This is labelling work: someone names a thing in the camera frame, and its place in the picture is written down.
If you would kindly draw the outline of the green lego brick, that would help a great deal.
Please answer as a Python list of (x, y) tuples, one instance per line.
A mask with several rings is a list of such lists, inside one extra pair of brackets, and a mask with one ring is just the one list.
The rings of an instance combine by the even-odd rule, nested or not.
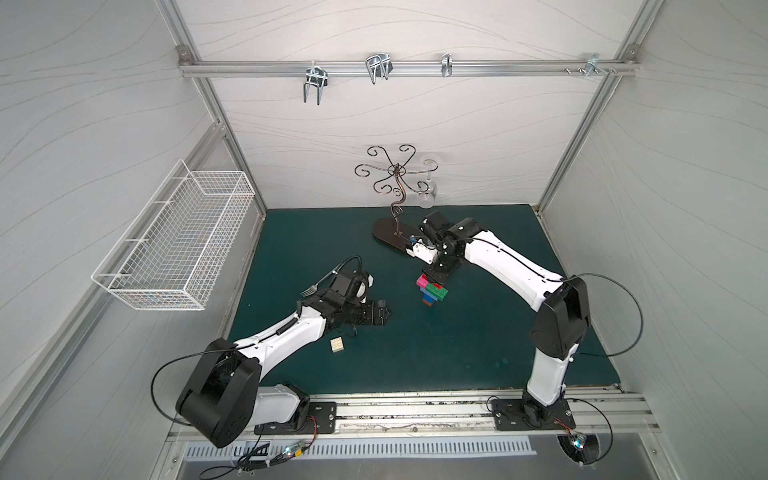
[(446, 288), (434, 284), (428, 284), (424, 290), (429, 296), (436, 300), (443, 300), (448, 293)]

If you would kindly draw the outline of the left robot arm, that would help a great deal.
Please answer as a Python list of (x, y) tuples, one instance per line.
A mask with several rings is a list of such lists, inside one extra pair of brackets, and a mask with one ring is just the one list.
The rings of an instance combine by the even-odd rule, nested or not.
[(261, 381), (281, 362), (343, 325), (383, 326), (391, 311), (369, 300), (368, 272), (335, 270), (328, 287), (299, 300), (294, 312), (250, 337), (212, 341), (197, 354), (175, 404), (177, 416), (216, 447), (231, 444), (252, 425), (272, 433), (301, 432), (311, 423), (310, 395), (287, 383)]

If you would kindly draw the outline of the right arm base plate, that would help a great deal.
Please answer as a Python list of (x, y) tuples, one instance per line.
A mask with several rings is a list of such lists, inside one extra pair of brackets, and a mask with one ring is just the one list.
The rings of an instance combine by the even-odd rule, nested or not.
[(565, 399), (541, 406), (531, 399), (490, 397), (486, 402), (498, 431), (565, 431), (576, 428), (571, 408)]

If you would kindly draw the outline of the light blue long lego brick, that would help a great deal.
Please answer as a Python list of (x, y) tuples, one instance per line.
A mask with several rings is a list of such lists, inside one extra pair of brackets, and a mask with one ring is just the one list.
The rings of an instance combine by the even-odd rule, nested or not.
[(432, 294), (431, 292), (429, 292), (428, 290), (426, 290), (426, 289), (422, 288), (422, 289), (421, 289), (421, 291), (422, 291), (422, 293), (423, 293), (423, 298), (431, 299), (431, 300), (434, 300), (434, 301), (437, 301), (437, 300), (438, 300), (438, 297), (437, 297), (437, 296), (435, 296), (435, 295), (433, 295), (433, 294)]

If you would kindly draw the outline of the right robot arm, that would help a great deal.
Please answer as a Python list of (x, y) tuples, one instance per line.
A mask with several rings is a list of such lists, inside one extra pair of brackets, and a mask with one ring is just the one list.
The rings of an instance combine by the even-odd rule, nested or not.
[(564, 399), (565, 376), (590, 326), (586, 283), (566, 279), (529, 260), (472, 218), (452, 223), (434, 212), (417, 233), (406, 233), (404, 251), (427, 264), (426, 275), (445, 280), (463, 263), (475, 265), (516, 293), (534, 312), (535, 354), (522, 395), (521, 414), (538, 426)]

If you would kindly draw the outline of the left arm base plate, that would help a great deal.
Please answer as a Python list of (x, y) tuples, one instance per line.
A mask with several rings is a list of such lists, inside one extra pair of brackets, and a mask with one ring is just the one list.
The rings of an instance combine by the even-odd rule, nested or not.
[(271, 422), (254, 427), (255, 434), (313, 435), (332, 434), (336, 428), (337, 403), (309, 401), (300, 403), (287, 422)]

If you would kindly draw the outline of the cream square lego brick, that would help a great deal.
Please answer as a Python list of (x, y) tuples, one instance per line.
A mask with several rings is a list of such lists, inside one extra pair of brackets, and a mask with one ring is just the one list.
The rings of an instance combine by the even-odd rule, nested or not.
[(341, 337), (332, 338), (330, 340), (330, 347), (333, 353), (338, 353), (344, 350), (344, 343)]

